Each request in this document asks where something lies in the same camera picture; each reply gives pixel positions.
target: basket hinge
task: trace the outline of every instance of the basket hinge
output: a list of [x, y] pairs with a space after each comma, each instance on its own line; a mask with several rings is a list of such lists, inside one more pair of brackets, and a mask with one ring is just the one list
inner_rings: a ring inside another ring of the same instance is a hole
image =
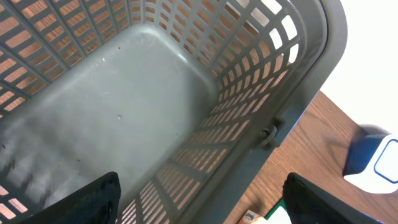
[[275, 135], [277, 132], [277, 128], [275, 125], [271, 125], [266, 129], [263, 129], [260, 131], [260, 142], [257, 145], [257, 147], [261, 148], [268, 148], [268, 146], [277, 146], [277, 143], [275, 142]]

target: wooden table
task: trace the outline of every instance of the wooden table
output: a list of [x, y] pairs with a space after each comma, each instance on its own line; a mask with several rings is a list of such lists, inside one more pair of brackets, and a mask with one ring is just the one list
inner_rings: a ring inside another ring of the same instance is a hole
[[282, 186], [296, 172], [357, 210], [385, 223], [398, 223], [398, 191], [369, 194], [343, 179], [353, 139], [364, 131], [322, 92], [257, 174], [225, 223], [237, 223], [247, 209], [265, 215], [282, 197]]

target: white wall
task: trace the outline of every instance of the white wall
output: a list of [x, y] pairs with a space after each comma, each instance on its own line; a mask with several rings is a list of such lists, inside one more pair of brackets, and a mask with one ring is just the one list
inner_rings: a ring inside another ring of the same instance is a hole
[[398, 2], [341, 0], [345, 54], [321, 91], [358, 124], [398, 133]]

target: basket bottom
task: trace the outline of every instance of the basket bottom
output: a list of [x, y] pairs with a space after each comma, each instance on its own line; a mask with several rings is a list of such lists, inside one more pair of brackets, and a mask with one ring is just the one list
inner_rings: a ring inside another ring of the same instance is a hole
[[114, 37], [3, 122], [0, 169], [13, 165], [1, 180], [49, 206], [115, 171], [123, 202], [215, 105], [216, 85], [185, 56], [152, 26]]

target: gray plastic basket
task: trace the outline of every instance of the gray plastic basket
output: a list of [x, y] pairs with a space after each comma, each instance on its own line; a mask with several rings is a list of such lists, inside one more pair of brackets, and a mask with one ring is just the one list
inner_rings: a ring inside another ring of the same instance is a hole
[[337, 0], [1, 1], [0, 221], [115, 171], [118, 223], [223, 222], [346, 29]]

